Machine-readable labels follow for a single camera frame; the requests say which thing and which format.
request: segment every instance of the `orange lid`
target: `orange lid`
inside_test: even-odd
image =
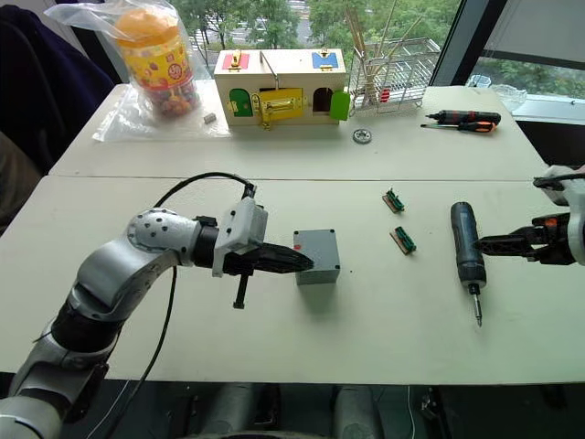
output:
[[[155,8],[132,9],[121,16],[115,26],[131,38],[116,39],[120,46],[127,48],[156,46],[179,33],[177,19],[166,11]]]

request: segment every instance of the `screwdriver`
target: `screwdriver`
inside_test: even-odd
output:
[[[457,125],[466,122],[493,122],[496,125],[502,120],[498,112],[457,112],[453,110],[441,110],[427,117],[436,119],[441,125]]]
[[[422,128],[448,128],[457,131],[471,131],[472,133],[491,133],[495,129],[493,122],[467,122],[458,125],[439,125],[438,123],[422,123]]]
[[[475,319],[477,325],[482,327],[482,306],[479,302],[479,294],[480,288],[483,288],[487,283],[487,277],[484,257],[474,247],[477,242],[477,228],[473,209],[469,203],[460,201],[451,206],[451,226],[455,239],[459,280],[473,297]]]

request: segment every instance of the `robotic arm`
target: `robotic arm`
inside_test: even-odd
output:
[[[92,253],[57,317],[48,323],[0,401],[0,437],[56,439],[64,420],[76,421],[108,371],[122,329],[154,281],[177,265],[241,275],[234,307],[243,308],[254,270],[292,273],[313,262],[292,249],[264,243],[268,213],[245,197],[220,228],[208,217],[187,219],[149,209],[125,233]]]
[[[531,262],[585,265],[585,174],[564,166],[552,166],[543,177],[535,178],[557,206],[569,206],[568,213],[532,219],[532,226],[509,235],[487,236],[478,249],[491,256],[524,256]]]

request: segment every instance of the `black cable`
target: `black cable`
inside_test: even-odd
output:
[[[578,172],[575,174],[564,174],[562,176],[554,176],[554,177],[535,177],[534,179],[534,186],[538,188],[551,188],[555,190],[562,190],[563,186],[558,184],[559,181],[565,180],[578,180],[585,178],[584,172]]]
[[[175,193],[177,193],[179,190],[183,189],[184,187],[190,185],[194,181],[198,181],[198,180],[201,180],[203,178],[211,178],[211,177],[224,177],[224,178],[236,180],[236,181],[240,182],[242,185],[244,185],[244,193],[242,195],[242,198],[254,197],[254,192],[256,191],[256,187],[252,183],[250,183],[249,180],[242,178],[242,177],[239,177],[239,176],[236,176],[234,174],[227,174],[225,172],[206,172],[205,174],[199,174],[197,176],[193,176],[191,178],[183,180],[183,181],[177,183],[176,185],[174,185],[173,187],[171,187],[161,197],[161,199],[159,199],[156,202],[154,207],[160,208],[163,205],[163,203],[165,201],[167,201],[169,198],[171,198]],[[132,403],[134,397],[136,396],[138,391],[142,388],[144,382],[146,381],[146,378],[148,378],[148,374],[150,373],[151,369],[153,368],[153,366],[156,362],[156,359],[158,358],[158,354],[160,353],[161,349],[163,348],[163,344],[165,343],[166,330],[168,329],[168,323],[171,320],[171,314],[173,312],[173,301],[175,299],[175,288],[176,288],[176,267],[173,267],[173,280],[171,282],[171,291],[170,291],[170,294],[168,297],[168,305],[166,307],[165,322],[163,323],[163,330],[161,331],[161,335],[158,338],[158,343],[156,345],[156,349],[154,350],[154,354],[151,357],[151,360],[148,363],[148,366],[146,367],[146,370],[144,371],[143,376],[140,378],[140,380],[138,381],[136,386],[134,386],[132,393],[130,394],[130,396],[128,397],[128,399],[124,403],[123,407],[120,409],[120,411],[116,415],[115,419],[113,420],[112,424],[110,425],[110,428],[108,428],[108,431],[104,435],[105,439],[110,439],[112,437],[112,435],[114,434],[114,432],[116,431],[116,429],[118,428],[118,426],[120,425],[122,418],[124,417],[124,415],[128,411],[128,408],[130,407],[130,404]]]

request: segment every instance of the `wooden lock box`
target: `wooden lock box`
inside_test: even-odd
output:
[[[215,69],[229,125],[339,123],[347,119],[340,49],[222,50]]]

